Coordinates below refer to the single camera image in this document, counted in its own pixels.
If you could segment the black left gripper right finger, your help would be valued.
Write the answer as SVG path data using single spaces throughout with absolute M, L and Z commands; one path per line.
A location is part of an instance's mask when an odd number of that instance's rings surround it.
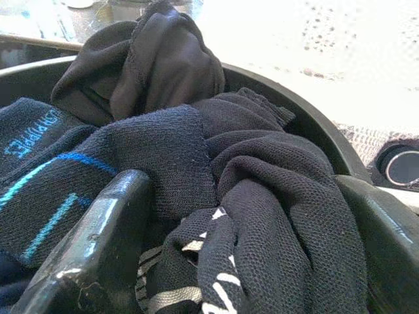
M 335 176 L 361 235 L 373 313 L 418 312 L 418 216 L 395 196 L 347 175 Z

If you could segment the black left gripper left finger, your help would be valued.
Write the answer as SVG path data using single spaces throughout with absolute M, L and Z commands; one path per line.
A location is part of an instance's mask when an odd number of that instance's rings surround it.
M 135 284 L 151 180 L 116 175 L 56 245 L 11 313 L 139 313 Z

